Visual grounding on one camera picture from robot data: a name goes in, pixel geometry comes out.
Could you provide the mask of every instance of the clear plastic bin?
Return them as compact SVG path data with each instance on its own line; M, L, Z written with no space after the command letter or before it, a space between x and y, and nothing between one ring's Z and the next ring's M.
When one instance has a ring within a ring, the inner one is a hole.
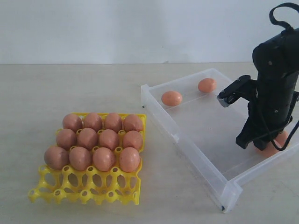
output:
M197 84L207 77L216 80L217 88L204 94ZM216 98L231 83L216 69L208 69L153 87L141 87L142 106L148 116L188 158L208 186L211 198L225 213L234 208L243 184L299 149L299 132L285 151L270 158L257 154L252 143L245 150L239 147L235 138L248 117L248 102L241 98L224 108ZM170 90L182 94L180 105L169 107L162 103L162 94ZM294 125L291 123L286 131L290 133Z

